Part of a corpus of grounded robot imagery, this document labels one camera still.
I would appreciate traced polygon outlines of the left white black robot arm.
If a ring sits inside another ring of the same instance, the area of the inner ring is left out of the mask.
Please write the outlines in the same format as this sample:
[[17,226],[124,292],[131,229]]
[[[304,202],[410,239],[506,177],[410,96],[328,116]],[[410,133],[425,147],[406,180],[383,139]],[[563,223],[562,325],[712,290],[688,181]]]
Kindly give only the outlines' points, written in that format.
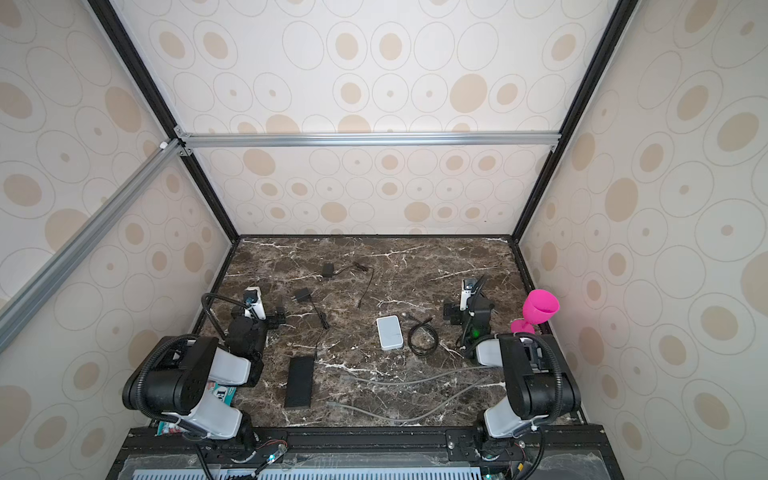
[[285,308],[267,312],[258,287],[247,288],[241,301],[205,293],[201,307],[217,335],[161,338],[124,384],[122,403],[203,440],[253,448],[257,436],[250,416],[216,397],[208,385],[256,386],[268,332],[286,323]]

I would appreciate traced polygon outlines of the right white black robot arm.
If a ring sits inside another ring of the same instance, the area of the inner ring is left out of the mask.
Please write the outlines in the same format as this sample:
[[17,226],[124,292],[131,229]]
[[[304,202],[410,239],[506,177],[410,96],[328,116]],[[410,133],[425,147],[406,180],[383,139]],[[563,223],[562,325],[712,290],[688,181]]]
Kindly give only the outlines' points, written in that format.
[[534,289],[525,299],[522,316],[505,333],[491,331],[495,304],[483,293],[486,278],[462,281],[460,300],[446,302],[443,318],[462,327],[458,351],[483,367],[502,371],[506,396],[486,409],[481,426],[487,437],[519,438],[579,410],[581,394],[554,336],[538,335],[535,327],[560,310],[557,297]]

